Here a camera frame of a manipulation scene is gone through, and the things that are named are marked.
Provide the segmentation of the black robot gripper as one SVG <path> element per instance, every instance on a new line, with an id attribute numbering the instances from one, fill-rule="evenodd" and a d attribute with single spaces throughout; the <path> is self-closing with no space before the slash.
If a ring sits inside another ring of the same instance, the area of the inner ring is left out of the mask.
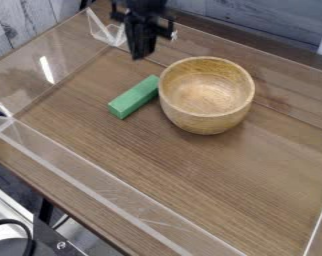
<path id="1" fill-rule="evenodd" d="M 150 55 L 157 35 L 168 40 L 176 36 L 175 16 L 168 12 L 168 0 L 109 0 L 112 20 L 125 24 L 132 59 Z"/>

